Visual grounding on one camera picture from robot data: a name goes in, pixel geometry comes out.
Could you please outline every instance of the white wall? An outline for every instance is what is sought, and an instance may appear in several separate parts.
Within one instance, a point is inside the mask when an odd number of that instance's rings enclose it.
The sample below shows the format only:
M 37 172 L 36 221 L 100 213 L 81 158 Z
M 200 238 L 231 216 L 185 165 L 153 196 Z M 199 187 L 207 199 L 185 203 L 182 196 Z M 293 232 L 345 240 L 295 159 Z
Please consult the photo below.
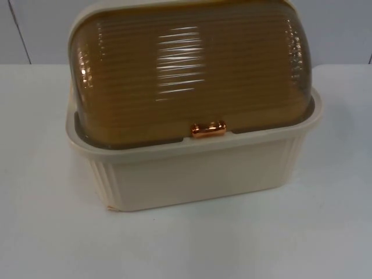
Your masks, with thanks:
M 7 0 L 0 0 L 0 64 L 28 64 Z
M 369 62 L 372 53 L 372 0 L 292 1 L 309 38 L 314 66 Z M 67 63 L 70 26 L 79 11 L 94 2 L 11 0 L 31 62 Z

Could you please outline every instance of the plastic bread box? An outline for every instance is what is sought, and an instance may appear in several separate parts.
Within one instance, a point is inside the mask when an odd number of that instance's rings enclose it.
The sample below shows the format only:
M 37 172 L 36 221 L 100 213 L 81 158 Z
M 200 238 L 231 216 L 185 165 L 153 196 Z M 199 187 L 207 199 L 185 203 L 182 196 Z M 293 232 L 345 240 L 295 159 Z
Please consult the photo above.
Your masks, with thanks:
M 281 186 L 322 113 L 281 0 L 105 2 L 77 19 L 69 59 L 67 134 L 113 210 Z

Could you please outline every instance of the rolltop lid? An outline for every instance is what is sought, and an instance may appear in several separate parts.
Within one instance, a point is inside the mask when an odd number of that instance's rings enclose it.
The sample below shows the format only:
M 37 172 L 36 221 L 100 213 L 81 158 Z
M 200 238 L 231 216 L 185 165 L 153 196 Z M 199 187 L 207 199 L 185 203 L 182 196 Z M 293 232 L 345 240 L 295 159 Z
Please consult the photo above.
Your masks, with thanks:
M 282 0 L 96 6 L 69 59 L 77 131 L 103 148 L 291 126 L 313 110 L 308 43 Z

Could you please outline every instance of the white table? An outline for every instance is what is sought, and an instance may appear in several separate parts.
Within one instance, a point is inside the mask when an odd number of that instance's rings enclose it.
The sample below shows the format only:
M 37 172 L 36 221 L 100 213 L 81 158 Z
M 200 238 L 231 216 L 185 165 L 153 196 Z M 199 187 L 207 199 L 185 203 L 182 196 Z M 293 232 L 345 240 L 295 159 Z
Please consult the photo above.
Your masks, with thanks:
M 325 114 L 282 188 L 107 211 L 65 136 L 67 66 L 0 66 L 0 278 L 372 276 L 372 66 L 321 66 Z

